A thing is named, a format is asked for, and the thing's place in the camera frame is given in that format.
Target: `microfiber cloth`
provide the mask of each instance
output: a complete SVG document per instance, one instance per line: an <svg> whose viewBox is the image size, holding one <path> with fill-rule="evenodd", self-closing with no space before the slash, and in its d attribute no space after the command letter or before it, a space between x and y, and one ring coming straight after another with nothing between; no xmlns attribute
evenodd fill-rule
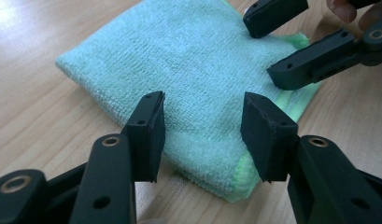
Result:
<svg viewBox="0 0 382 224"><path fill-rule="evenodd" d="M245 92L269 97L297 120L317 89L281 91L269 78L266 68L294 51L283 38L251 38L242 16L222 0L145 0L56 65L120 125L143 95L164 91L164 159L235 202L259 180L240 133Z"/></svg>

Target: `hole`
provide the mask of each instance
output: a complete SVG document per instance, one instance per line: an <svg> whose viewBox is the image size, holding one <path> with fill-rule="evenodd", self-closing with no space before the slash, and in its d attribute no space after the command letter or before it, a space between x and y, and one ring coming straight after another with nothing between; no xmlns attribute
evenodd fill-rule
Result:
<svg viewBox="0 0 382 224"><path fill-rule="evenodd" d="M363 199L360 199L360 198L352 198L350 199L350 201L356 205L357 207L361 208L361 209L364 209L364 210L367 210L369 209L369 204L364 201Z"/></svg>
<svg viewBox="0 0 382 224"><path fill-rule="evenodd" d="M108 137L104 139L103 146L105 147L113 147L119 143L120 139L118 137Z"/></svg>
<svg viewBox="0 0 382 224"><path fill-rule="evenodd" d="M312 137L309 138L309 143L316 147L327 147L328 142L321 138Z"/></svg>
<svg viewBox="0 0 382 224"><path fill-rule="evenodd" d="M103 209L111 203L111 200L107 196L103 196L99 199L96 199L92 204L92 207L95 209Z"/></svg>
<svg viewBox="0 0 382 224"><path fill-rule="evenodd" d="M31 182L29 175L19 175L7 180L0 187L2 193L13 193L25 188Z"/></svg>
<svg viewBox="0 0 382 224"><path fill-rule="evenodd" d="M371 33L369 33L369 37L372 39L382 38L382 30L373 30Z"/></svg>

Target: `human hand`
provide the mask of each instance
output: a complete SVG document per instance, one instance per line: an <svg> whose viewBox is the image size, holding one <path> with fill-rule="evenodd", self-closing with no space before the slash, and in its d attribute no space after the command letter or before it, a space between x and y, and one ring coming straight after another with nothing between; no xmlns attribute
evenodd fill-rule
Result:
<svg viewBox="0 0 382 224"><path fill-rule="evenodd" d="M357 9L348 0L326 0L328 8L342 21L352 22L356 19ZM368 29L372 24L382 19L382 0L365 12L359 20L362 30Z"/></svg>

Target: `wooden surface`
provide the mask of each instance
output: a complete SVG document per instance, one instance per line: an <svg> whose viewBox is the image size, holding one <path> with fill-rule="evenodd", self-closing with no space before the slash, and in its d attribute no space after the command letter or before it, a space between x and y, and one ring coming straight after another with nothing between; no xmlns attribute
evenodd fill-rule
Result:
<svg viewBox="0 0 382 224"><path fill-rule="evenodd" d="M86 161L99 136L120 131L54 60L137 2L0 0L0 176L34 168L51 179ZM253 1L230 3L243 12ZM277 33L323 34L325 2L310 6ZM324 81L299 125L300 135L330 138L357 168L382 177L382 65L358 65ZM249 199L226 203L164 161L158 179L136 184L139 220L295 222L286 183L259 183Z"/></svg>

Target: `black plastic part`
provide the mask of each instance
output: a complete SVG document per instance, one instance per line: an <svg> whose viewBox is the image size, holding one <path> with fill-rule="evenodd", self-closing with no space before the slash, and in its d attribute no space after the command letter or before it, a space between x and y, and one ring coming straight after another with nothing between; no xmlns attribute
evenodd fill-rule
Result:
<svg viewBox="0 0 382 224"><path fill-rule="evenodd" d="M42 216L43 223L62 224L69 222L85 168L86 163L83 163L48 181L50 201Z"/></svg>
<svg viewBox="0 0 382 224"><path fill-rule="evenodd" d="M362 42L370 51L382 50L382 19L363 33Z"/></svg>
<svg viewBox="0 0 382 224"><path fill-rule="evenodd" d="M143 96L121 132L133 150L134 181L157 180L165 141L163 102L162 91Z"/></svg>
<svg viewBox="0 0 382 224"><path fill-rule="evenodd" d="M241 122L243 141L263 181L285 181L285 157L298 141L298 125L268 98L246 92Z"/></svg>
<svg viewBox="0 0 382 224"><path fill-rule="evenodd" d="M260 0L244 15L249 34L261 38L308 9L307 0Z"/></svg>
<svg viewBox="0 0 382 224"><path fill-rule="evenodd" d="M376 191L382 200L382 179L374 175L365 173L364 171L359 171L364 179L369 183L369 185Z"/></svg>
<svg viewBox="0 0 382 224"><path fill-rule="evenodd" d="M304 172L290 170L298 223L382 223L382 200L334 142L305 135L293 155ZM306 181L299 181L302 175Z"/></svg>
<svg viewBox="0 0 382 224"><path fill-rule="evenodd" d="M135 223L134 182L128 138L95 141L70 223Z"/></svg>
<svg viewBox="0 0 382 224"><path fill-rule="evenodd" d="M48 201L42 172L19 170L0 178L0 224L38 223Z"/></svg>
<svg viewBox="0 0 382 224"><path fill-rule="evenodd" d="M297 90L313 82L319 82L337 72L353 66L356 54L351 54L355 48L354 37L348 31L340 29L331 35L327 35L319 42L296 51L291 56L273 64L267 69L271 79L277 87L283 90ZM333 68L327 65L331 61Z"/></svg>

